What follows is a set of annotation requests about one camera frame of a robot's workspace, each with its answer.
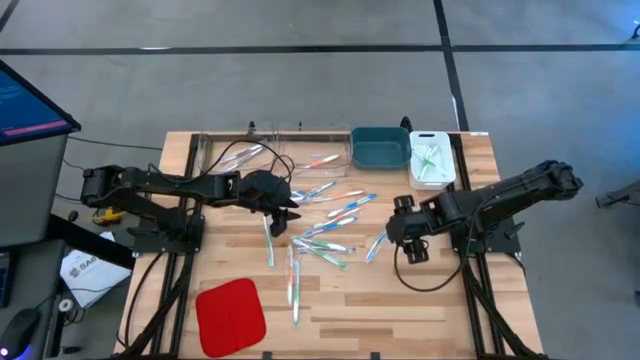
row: wooden tabletop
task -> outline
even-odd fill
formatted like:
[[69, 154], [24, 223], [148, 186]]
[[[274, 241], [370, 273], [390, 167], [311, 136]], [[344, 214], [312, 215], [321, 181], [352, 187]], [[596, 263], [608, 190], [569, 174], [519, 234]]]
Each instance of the wooden tabletop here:
[[[160, 168], [182, 174], [186, 165], [190, 132], [167, 135]], [[493, 149], [486, 134], [461, 134], [469, 176], [474, 188], [499, 180]], [[297, 143], [300, 152], [315, 151], [313, 145]], [[365, 263], [365, 255], [375, 237], [393, 213], [393, 198], [412, 194], [416, 201], [434, 192], [409, 187], [407, 170], [362, 171], [344, 167], [345, 176], [327, 193], [364, 189], [378, 197], [365, 206], [356, 224], [318, 236], [357, 247], [352, 255], [336, 255], [348, 262], [349, 269], [313, 255], [299, 255], [301, 263], [301, 323], [294, 327], [287, 306], [285, 259], [292, 235], [302, 234], [326, 214], [354, 199], [302, 206], [295, 211], [302, 218], [289, 223], [286, 233], [275, 239], [276, 268], [267, 267], [261, 215], [235, 207], [205, 207], [206, 233], [201, 252], [196, 255], [182, 334], [180, 357], [206, 358], [200, 346], [195, 313], [196, 296], [237, 278], [252, 279], [257, 288], [267, 322], [267, 335], [257, 345], [230, 358], [260, 358], [263, 351], [274, 358], [332, 357], [369, 358], [380, 352], [382, 358], [472, 358], [475, 356], [469, 315], [461, 276], [434, 293], [417, 293], [405, 288], [393, 273], [393, 246], [386, 241], [375, 261]], [[292, 189], [310, 189], [332, 178], [295, 176]], [[177, 200], [155, 197], [165, 206]], [[430, 261], [408, 265], [401, 255], [399, 269], [408, 282], [418, 287], [440, 284], [458, 266], [448, 235], [427, 238]], [[131, 279], [130, 303], [142, 273], [154, 255], [141, 256]], [[487, 254], [497, 307], [520, 338], [534, 351], [542, 351], [525, 278], [517, 264], [502, 254]], [[132, 318], [133, 339], [147, 324], [158, 306], [165, 272], [166, 256], [158, 261], [144, 283]], [[124, 334], [125, 316], [120, 334]], [[481, 310], [487, 349], [492, 349], [488, 320]], [[168, 351], [173, 313], [167, 317], [162, 348]]]

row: computer screen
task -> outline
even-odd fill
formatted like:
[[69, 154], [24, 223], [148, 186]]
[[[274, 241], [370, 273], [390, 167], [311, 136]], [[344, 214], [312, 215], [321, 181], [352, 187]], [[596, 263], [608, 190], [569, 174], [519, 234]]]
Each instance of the computer screen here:
[[0, 61], [0, 146], [79, 129], [69, 114]]

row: gray floor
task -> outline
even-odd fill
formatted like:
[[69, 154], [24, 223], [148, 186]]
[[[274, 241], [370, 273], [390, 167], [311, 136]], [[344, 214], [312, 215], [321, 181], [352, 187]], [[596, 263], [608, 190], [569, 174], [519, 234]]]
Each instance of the gray floor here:
[[[0, 0], [0, 11], [8, 2]], [[629, 38], [640, 4], [452, 0], [445, 11], [454, 45], [617, 44]], [[21, 0], [0, 33], [0, 48], [308, 43], [433, 44], [439, 35], [432, 3], [420, 0]], [[250, 120], [395, 125], [403, 115], [417, 129], [457, 128], [439, 52], [3, 60], [72, 113], [89, 139], [161, 146], [169, 130]], [[637, 358], [639, 210], [598, 210], [593, 198], [640, 178], [640, 52], [457, 53], [455, 60], [470, 128], [491, 133], [503, 176], [559, 159], [585, 182], [576, 199], [518, 216], [527, 223], [524, 262], [546, 352]], [[70, 141], [66, 158], [85, 167], [145, 166], [159, 153]], [[58, 191], [77, 196], [81, 182], [78, 170], [64, 168]], [[83, 358], [107, 356], [125, 295], [108, 295], [64, 341], [82, 345]]]

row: toothbrush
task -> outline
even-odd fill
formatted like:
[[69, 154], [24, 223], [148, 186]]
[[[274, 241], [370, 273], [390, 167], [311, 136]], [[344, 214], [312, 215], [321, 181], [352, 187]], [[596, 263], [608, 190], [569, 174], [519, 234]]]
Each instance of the toothbrush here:
[[[320, 251], [331, 251], [331, 252], [337, 252], [337, 251], [335, 251], [335, 250], [327, 249], [327, 248], [322, 247], [322, 246], [311, 246], [311, 247], [312, 247], [312, 248], [314, 248], [314, 249], [316, 249], [316, 250], [320, 250]], [[308, 253], [310, 253], [310, 252], [311, 252], [311, 250], [309, 250], [309, 249], [307, 249], [307, 248], [305, 248], [305, 247], [302, 247], [302, 246], [298, 246], [298, 247], [296, 248], [296, 251], [298, 252], [298, 254], [301, 254], [301, 255], [303, 255], [303, 254], [308, 254]]]
[[304, 190], [296, 190], [296, 191], [292, 191], [291, 192], [291, 200], [298, 202], [301, 200], [304, 200], [305, 196], [307, 195], [307, 192]]
[[287, 303], [289, 306], [293, 306], [293, 247], [287, 246], [287, 253], [289, 257], [289, 264], [287, 267]]
[[338, 199], [342, 199], [345, 197], [349, 197], [349, 196], [356, 196], [356, 195], [360, 195], [363, 194], [364, 190], [355, 190], [355, 191], [349, 191], [347, 193], [344, 194], [340, 194], [340, 195], [329, 195], [327, 197], [323, 197], [323, 198], [314, 198], [312, 199], [313, 202], [325, 202], [325, 201], [331, 201], [331, 200], [338, 200]]
[[275, 262], [275, 256], [273, 254], [273, 241], [271, 240], [271, 233], [269, 232], [269, 222], [267, 221], [266, 216], [262, 217], [262, 223], [264, 225], [264, 236], [265, 236], [265, 239], [267, 240], [267, 254], [269, 256], [267, 260], [267, 265], [272, 268], [276, 266], [276, 262]]
[[245, 155], [244, 157], [238, 159], [238, 161], [234, 164], [229, 166], [228, 168], [224, 169], [222, 172], [231, 172], [237, 168], [239, 168], [240, 166], [242, 166], [244, 163], [246, 163], [247, 161], [251, 160], [251, 158], [253, 158], [254, 156], [258, 155], [262, 149], [264, 149], [263, 147], [260, 147], [260, 149], [254, 150], [253, 152]]
[[300, 262], [293, 260], [294, 293], [293, 293], [293, 325], [300, 324]]
[[342, 219], [348, 218], [350, 215], [355, 214], [355, 213], [357, 213], [357, 212], [358, 212], [358, 211], [360, 211], [360, 210], [362, 210], [362, 208], [361, 208], [361, 207], [357, 207], [357, 208], [355, 208], [355, 209], [351, 209], [351, 210], [347, 211], [346, 213], [341, 214], [341, 215], [338, 215], [338, 216], [334, 217], [333, 219], [331, 219], [331, 220], [329, 220], [329, 221], [326, 221], [326, 222], [323, 222], [323, 223], [313, 224], [313, 228], [314, 228], [314, 229], [319, 229], [319, 228], [321, 228], [321, 227], [323, 227], [323, 226], [331, 225], [331, 224], [333, 224], [333, 223], [334, 223], [334, 222], [336, 222], [336, 221], [339, 221], [339, 220], [342, 220]]
[[334, 217], [334, 216], [338, 216], [338, 215], [339, 215], [339, 214], [341, 214], [343, 211], [349, 211], [349, 210], [351, 210], [351, 209], [353, 209], [353, 208], [358, 207], [359, 205], [362, 205], [362, 204], [364, 204], [364, 203], [366, 203], [366, 202], [368, 202], [368, 201], [371, 201], [371, 200], [375, 199], [375, 198], [376, 198], [376, 196], [378, 196], [378, 195], [376, 195], [376, 194], [369, 194], [369, 195], [367, 195], [367, 196], [363, 197], [362, 199], [360, 199], [360, 200], [358, 200], [358, 201], [354, 201], [354, 202], [352, 202], [351, 204], [348, 204], [347, 206], [343, 207], [343, 208], [342, 208], [342, 209], [340, 209], [340, 210], [335, 210], [335, 211], [330, 212], [330, 213], [329, 213], [329, 215], [327, 215], [327, 217], [332, 218], [332, 217]]
[[378, 251], [380, 251], [380, 248], [382, 246], [382, 240], [384, 240], [387, 237], [387, 231], [384, 230], [380, 233], [380, 235], [378, 235], [378, 237], [376, 238], [376, 241], [373, 242], [373, 245], [371, 245], [371, 249], [369, 249], [369, 252], [367, 253], [367, 257], [366, 257], [366, 261], [367, 264], [371, 263], [373, 261], [373, 259], [375, 259], [376, 255], [378, 255]]
[[336, 244], [328, 241], [322, 241], [322, 240], [305, 239], [300, 236], [294, 236], [293, 238], [298, 239], [300, 241], [304, 241], [311, 247], [319, 248], [319, 250], [330, 250], [330, 251], [343, 252], [347, 254], [356, 252], [356, 248], [352, 246], [343, 246], [340, 244]]
[[252, 146], [250, 148], [246, 148], [244, 150], [238, 151], [237, 153], [235, 153], [233, 155], [225, 156], [222, 160], [220, 160], [219, 164], [226, 164], [229, 161], [241, 158], [243, 155], [252, 153], [252, 152], [254, 152], [254, 151], [258, 150], [258, 149], [262, 149], [262, 148], [263, 148], [262, 145], [254, 145], [254, 146]]
[[442, 176], [445, 179], [447, 178], [447, 173], [444, 170], [442, 170], [440, 166], [436, 165], [433, 161], [430, 160], [431, 156], [433, 156], [436, 152], [438, 152], [438, 149], [439, 148], [430, 147], [429, 150], [427, 150], [427, 153], [425, 155], [420, 154], [420, 152], [416, 151], [415, 149], [413, 150], [413, 153], [418, 158], [420, 158], [423, 162], [422, 171], [420, 172], [420, 176], [418, 177], [419, 179], [424, 178], [424, 175], [429, 169], [429, 166], [433, 166], [434, 169], [436, 169], [440, 173], [440, 176]]
[[346, 219], [338, 221], [337, 223], [333, 223], [333, 224], [329, 224], [327, 226], [323, 226], [320, 229], [309, 230], [306, 233], [304, 233], [303, 236], [304, 237], [312, 237], [312, 236], [314, 236], [316, 234], [320, 234], [320, 233], [323, 233], [323, 232], [331, 231], [331, 230], [337, 229], [339, 227], [351, 224], [353, 222], [356, 222], [356, 220], [358, 220], [357, 217], [346, 218]]
[[333, 265], [338, 266], [342, 270], [346, 270], [346, 269], [349, 268], [349, 265], [347, 265], [347, 263], [345, 263], [343, 261], [340, 261], [340, 260], [334, 258], [331, 255], [325, 254], [324, 251], [322, 251], [322, 250], [314, 249], [312, 246], [307, 245], [307, 243], [304, 242], [304, 241], [301, 241], [299, 239], [294, 239], [293, 242], [296, 245], [299, 245], [299, 246], [302, 246], [304, 248], [307, 248], [307, 250], [309, 250], [312, 253], [314, 253], [314, 254], [320, 256], [321, 258], [327, 260], [328, 262], [332, 263]]
[[340, 157], [340, 155], [327, 156], [326, 158], [324, 158], [322, 160], [314, 161], [309, 165], [302, 166], [301, 169], [311, 169], [311, 168], [314, 168], [316, 166], [320, 166], [322, 164], [326, 164], [328, 162], [331, 162], [331, 161], [333, 161], [333, 160], [335, 160], [335, 159], [337, 159], [339, 157]]
[[313, 189], [311, 191], [309, 191], [309, 193], [307, 194], [307, 196], [305, 196], [305, 199], [311, 199], [312, 197], [318, 195], [319, 193], [327, 190], [330, 187], [336, 186], [336, 184], [338, 184], [337, 181], [332, 181], [328, 184], [324, 184], [322, 186], [320, 186], [319, 188]]

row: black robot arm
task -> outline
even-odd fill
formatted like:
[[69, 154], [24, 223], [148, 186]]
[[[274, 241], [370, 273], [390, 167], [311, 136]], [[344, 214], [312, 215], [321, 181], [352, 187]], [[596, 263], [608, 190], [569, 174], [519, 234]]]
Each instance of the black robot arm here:
[[565, 163], [548, 160], [523, 174], [473, 191], [442, 193], [415, 205], [411, 195], [394, 199], [395, 210], [387, 223], [387, 236], [402, 246], [409, 263], [428, 260], [427, 250], [419, 238], [448, 232], [470, 223], [475, 236], [517, 212], [543, 200], [568, 200], [582, 187]]
[[256, 170], [244, 178], [237, 171], [186, 178], [112, 165], [87, 169], [83, 177], [83, 204], [92, 208], [117, 207], [155, 221], [160, 231], [169, 234], [184, 233], [189, 221], [186, 210], [165, 208], [140, 193], [187, 197], [211, 207], [234, 205], [261, 212], [273, 218], [273, 236], [286, 230], [288, 220], [300, 217], [282, 209], [298, 207], [290, 200], [289, 184], [265, 170]]

